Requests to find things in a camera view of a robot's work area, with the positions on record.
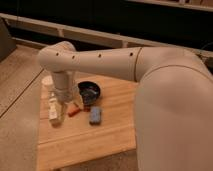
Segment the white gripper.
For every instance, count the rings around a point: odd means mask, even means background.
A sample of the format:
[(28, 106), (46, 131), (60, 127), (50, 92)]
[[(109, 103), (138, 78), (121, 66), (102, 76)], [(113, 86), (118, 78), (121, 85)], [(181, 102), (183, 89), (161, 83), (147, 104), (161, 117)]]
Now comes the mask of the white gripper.
[(73, 88), (69, 90), (59, 90), (55, 89), (54, 93), (61, 103), (69, 103), (73, 102), (79, 107), (82, 106), (82, 97), (80, 95), (79, 88), (77, 86), (74, 86)]

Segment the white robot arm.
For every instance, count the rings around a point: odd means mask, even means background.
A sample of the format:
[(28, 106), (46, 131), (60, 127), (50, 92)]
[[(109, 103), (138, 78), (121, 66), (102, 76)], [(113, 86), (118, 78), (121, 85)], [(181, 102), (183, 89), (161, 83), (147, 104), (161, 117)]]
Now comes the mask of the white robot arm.
[(56, 97), (71, 99), (70, 71), (135, 81), (139, 171), (213, 171), (213, 74), (199, 57), (174, 47), (77, 51), (63, 41), (39, 51)]

